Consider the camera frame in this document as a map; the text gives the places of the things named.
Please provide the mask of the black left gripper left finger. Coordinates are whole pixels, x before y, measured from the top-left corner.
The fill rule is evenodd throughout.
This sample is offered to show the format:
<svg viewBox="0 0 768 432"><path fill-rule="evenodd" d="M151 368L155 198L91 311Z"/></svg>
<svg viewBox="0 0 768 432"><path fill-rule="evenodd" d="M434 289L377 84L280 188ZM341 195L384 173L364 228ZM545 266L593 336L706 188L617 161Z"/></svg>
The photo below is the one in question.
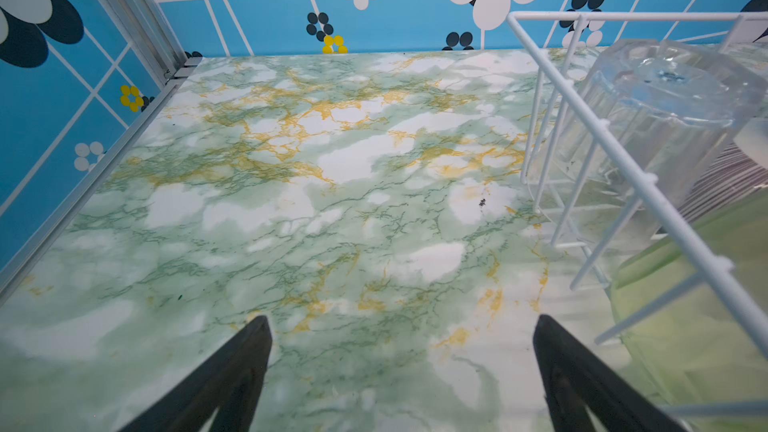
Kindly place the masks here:
<svg viewBox="0 0 768 432"><path fill-rule="evenodd" d="M272 347L268 318L255 317L125 431L247 431Z"/></svg>

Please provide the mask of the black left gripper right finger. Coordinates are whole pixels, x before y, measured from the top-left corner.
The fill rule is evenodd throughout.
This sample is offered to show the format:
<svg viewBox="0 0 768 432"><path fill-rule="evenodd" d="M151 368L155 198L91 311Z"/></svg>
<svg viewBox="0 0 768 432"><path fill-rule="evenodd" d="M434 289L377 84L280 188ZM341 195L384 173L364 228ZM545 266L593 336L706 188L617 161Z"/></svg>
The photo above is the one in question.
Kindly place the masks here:
<svg viewBox="0 0 768 432"><path fill-rule="evenodd" d="M533 349L556 431L593 431L593 418L607 431L683 429L551 316L538 317Z"/></svg>

